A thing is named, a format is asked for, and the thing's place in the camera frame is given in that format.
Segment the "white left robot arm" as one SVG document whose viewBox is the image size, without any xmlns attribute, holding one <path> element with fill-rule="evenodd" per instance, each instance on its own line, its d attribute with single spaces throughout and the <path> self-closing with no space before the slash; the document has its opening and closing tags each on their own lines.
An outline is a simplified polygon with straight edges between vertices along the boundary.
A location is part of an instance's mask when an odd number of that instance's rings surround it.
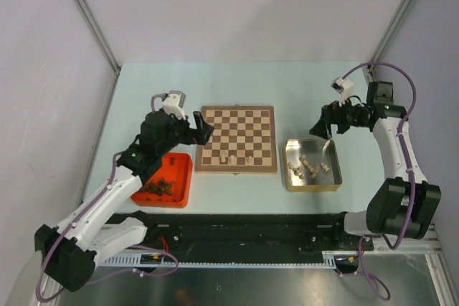
<svg viewBox="0 0 459 306">
<path fill-rule="evenodd" d="M 75 292 L 106 259 L 137 244 L 148 249 L 157 243 L 158 230 L 136 218 L 127 218 L 107 231 L 102 227 L 160 169 L 169 151 L 179 144 L 207 144 L 214 128 L 199 111 L 193 116 L 195 128 L 187 118 L 164 110 L 147 114 L 133 142 L 114 154 L 110 176 L 100 189 L 59 224 L 38 228 L 34 247 L 43 254 L 43 275 Z"/>
</svg>

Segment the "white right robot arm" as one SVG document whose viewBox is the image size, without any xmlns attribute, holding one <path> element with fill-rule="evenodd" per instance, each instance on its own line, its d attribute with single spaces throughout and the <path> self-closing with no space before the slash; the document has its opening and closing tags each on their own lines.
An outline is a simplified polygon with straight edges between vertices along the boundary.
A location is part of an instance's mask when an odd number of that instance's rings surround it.
<svg viewBox="0 0 459 306">
<path fill-rule="evenodd" d="M 367 128 L 374 136 L 382 157 L 384 183 L 367 206 L 367 230 L 372 234 L 423 238 L 441 192 L 439 186 L 428 182 L 417 163 L 410 143 L 408 112 L 394 103 L 393 84 L 370 82 L 366 102 L 356 105 L 351 102 L 352 81 L 339 77 L 331 86 L 340 98 L 321 108 L 321 116 L 309 133 L 329 140 L 335 125 L 338 134 L 355 127 Z"/>
</svg>

